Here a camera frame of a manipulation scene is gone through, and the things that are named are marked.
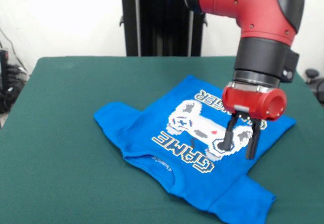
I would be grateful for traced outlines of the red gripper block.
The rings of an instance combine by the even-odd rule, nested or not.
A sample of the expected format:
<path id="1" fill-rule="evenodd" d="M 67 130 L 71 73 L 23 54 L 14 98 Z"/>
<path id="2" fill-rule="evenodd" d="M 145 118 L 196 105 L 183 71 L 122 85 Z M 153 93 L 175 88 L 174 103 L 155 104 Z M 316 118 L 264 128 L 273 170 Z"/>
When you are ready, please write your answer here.
<path id="1" fill-rule="evenodd" d="M 238 120 L 237 113 L 245 113 L 253 118 L 253 132 L 246 152 L 246 158 L 253 160 L 261 134 L 260 119 L 277 120 L 280 118 L 287 106 L 287 96 L 279 88 L 230 82 L 223 89 L 222 104 L 224 109 L 232 113 L 225 132 L 223 150 L 231 148 L 233 129 Z"/>

